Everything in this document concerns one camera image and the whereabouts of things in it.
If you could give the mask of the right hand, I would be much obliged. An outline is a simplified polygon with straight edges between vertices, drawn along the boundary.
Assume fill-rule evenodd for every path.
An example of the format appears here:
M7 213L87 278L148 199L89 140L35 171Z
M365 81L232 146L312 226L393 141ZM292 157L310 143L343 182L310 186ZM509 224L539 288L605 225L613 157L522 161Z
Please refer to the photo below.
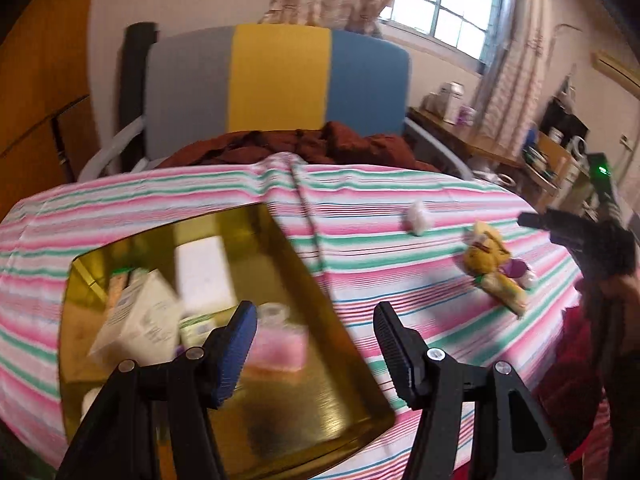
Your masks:
M639 351L639 277L613 275L596 282L581 278L575 288L582 295L591 328L593 355L604 365Z

